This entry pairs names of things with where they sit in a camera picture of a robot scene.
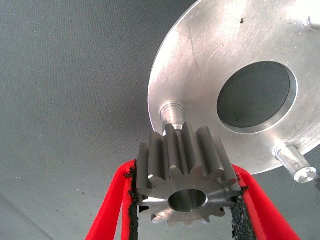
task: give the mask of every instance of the gray felt surface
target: gray felt surface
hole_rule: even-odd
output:
[[[193,2],[0,1],[1,240],[85,238],[114,172],[148,140],[151,67]],[[318,169],[319,156],[319,147],[307,154]],[[312,183],[284,168],[256,178],[302,239],[319,239]],[[144,217],[139,227],[142,240],[228,240],[231,231],[229,211],[192,228]]]

